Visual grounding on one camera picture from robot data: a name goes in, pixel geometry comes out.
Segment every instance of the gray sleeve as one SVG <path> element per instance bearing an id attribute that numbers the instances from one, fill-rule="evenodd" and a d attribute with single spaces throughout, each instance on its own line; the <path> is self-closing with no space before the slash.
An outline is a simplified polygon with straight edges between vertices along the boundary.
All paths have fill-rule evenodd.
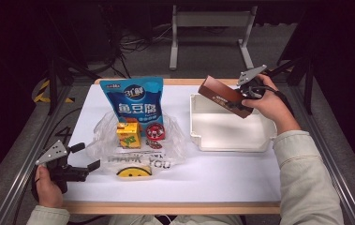
<path id="1" fill-rule="evenodd" d="M 344 224 L 340 199 L 308 132 L 280 134 L 274 151 L 280 168 L 280 224 Z"/>
<path id="2" fill-rule="evenodd" d="M 66 209 L 48 208 L 37 205 L 28 219 L 27 225 L 65 225 L 69 221 Z"/>

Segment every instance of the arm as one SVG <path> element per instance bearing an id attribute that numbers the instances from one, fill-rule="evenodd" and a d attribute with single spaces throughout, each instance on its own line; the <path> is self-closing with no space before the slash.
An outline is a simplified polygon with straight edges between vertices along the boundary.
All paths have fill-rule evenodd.
<path id="1" fill-rule="evenodd" d="M 51 180 L 46 167 L 37 167 L 36 181 L 39 205 L 32 211 L 27 224 L 67 224 L 69 221 L 69 213 L 66 209 L 61 209 L 63 205 L 63 195 L 60 188 Z"/>
<path id="2" fill-rule="evenodd" d="M 271 79 L 259 75 L 277 90 Z M 262 99 L 244 100 L 274 120 L 274 151 L 280 168 L 281 224 L 344 224 L 340 200 L 311 136 L 301 131 L 285 104 L 267 91 Z"/>

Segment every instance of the clear plastic bag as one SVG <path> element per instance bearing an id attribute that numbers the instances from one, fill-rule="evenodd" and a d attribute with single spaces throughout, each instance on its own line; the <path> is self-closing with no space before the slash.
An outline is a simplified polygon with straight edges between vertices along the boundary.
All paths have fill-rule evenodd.
<path id="1" fill-rule="evenodd" d="M 169 170 L 185 162 L 187 139 L 175 118 L 163 112 L 163 121 L 165 140 L 151 142 L 141 137 L 141 149 L 123 149 L 116 135 L 118 118 L 113 111 L 107 112 L 96 125 L 86 153 L 90 158 L 101 160 L 100 170 L 106 174 L 118 174 L 126 168 L 150 168 L 152 175 Z"/>

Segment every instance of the wooden table edge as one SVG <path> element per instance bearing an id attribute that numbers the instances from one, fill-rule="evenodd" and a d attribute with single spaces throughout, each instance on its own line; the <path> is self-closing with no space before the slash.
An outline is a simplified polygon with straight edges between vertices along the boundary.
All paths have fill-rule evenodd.
<path id="1" fill-rule="evenodd" d="M 100 81 L 115 81 L 121 79 L 97 79 L 95 80 L 95 84 L 100 84 Z M 201 85 L 203 84 L 205 79 L 163 79 L 163 83 L 165 85 Z M 235 85 L 238 80 L 237 79 L 218 79 L 222 83 L 226 85 Z"/>
<path id="2" fill-rule="evenodd" d="M 279 202 L 64 202 L 70 214 L 254 215 L 280 214 Z"/>

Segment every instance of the metal rail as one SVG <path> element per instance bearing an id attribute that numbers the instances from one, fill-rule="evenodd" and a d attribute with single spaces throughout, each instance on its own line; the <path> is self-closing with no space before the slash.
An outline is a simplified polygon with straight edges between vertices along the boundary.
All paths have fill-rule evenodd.
<path id="1" fill-rule="evenodd" d="M 337 194 L 340 197 L 341 203 L 343 204 L 351 223 L 355 224 L 355 200 L 349 190 L 346 179 L 338 169 L 337 164 L 333 159 L 333 155 L 331 154 L 328 145 L 326 144 L 320 133 L 317 122 L 312 116 L 306 113 L 306 108 L 303 105 L 303 94 L 300 91 L 299 87 L 291 86 L 290 90 L 294 96 L 294 100 L 299 105 L 300 113 L 304 115 L 305 123 L 308 125 L 309 128 L 308 131 L 311 133 L 311 136 L 314 139 L 315 144 L 317 145 L 318 150 L 323 157 L 323 161 L 330 173 L 332 182 L 337 191 Z"/>
<path id="2" fill-rule="evenodd" d="M 62 87 L 57 102 L 64 102 L 70 89 L 70 86 Z M 29 182 L 29 175 L 34 168 L 34 164 L 40 154 L 41 147 L 43 146 L 46 137 L 49 135 L 49 132 L 54 124 L 57 114 L 60 112 L 62 105 L 63 104 L 58 104 L 55 107 L 53 114 L 49 115 L 45 119 L 42 128 L 40 129 L 37 138 L 35 139 L 34 144 L 25 159 L 25 162 L 22 164 L 22 168 L 17 173 L 17 176 L 0 207 L 0 224 L 7 224 L 7 220 L 10 214 L 13 212 L 16 204 L 18 203 L 19 197 L 24 194 L 24 187 L 27 185 L 26 183 Z"/>

